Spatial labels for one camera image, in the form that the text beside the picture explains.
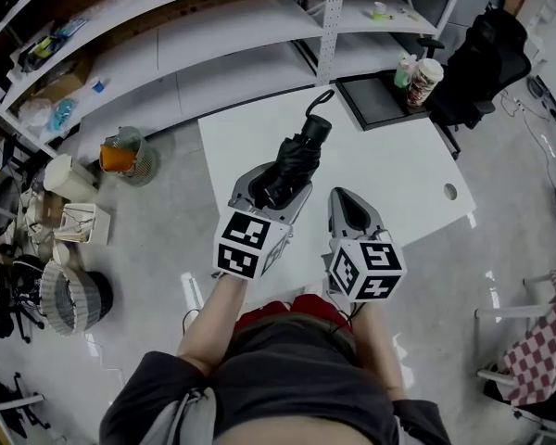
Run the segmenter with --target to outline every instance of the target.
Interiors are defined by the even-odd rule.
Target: concrete floor
[[[512,86],[510,97],[545,115],[524,83]],[[410,395],[437,402],[453,443],[461,445],[506,445],[530,433],[510,407],[480,393],[474,376],[523,325],[493,320],[476,328],[474,309],[527,304],[521,279],[556,266],[546,160],[522,113],[512,118],[495,103],[497,111],[474,131],[457,134],[458,165],[476,211],[404,248],[409,274],[385,308]],[[510,101],[505,105],[513,111]],[[556,183],[556,123],[525,116],[548,152],[551,146]],[[218,211],[197,125],[169,130],[152,144],[161,157],[157,177],[139,189],[106,177],[97,204],[112,214],[109,245],[82,250],[85,268],[104,273],[114,287],[108,316],[87,338],[47,328],[32,330],[31,345],[16,333],[0,340],[0,378],[9,383],[20,371],[30,390],[44,393],[38,410],[69,443],[97,441],[102,415],[147,351],[176,350],[190,308],[182,275],[194,276],[204,297],[211,286]],[[417,205],[416,215],[428,213]]]

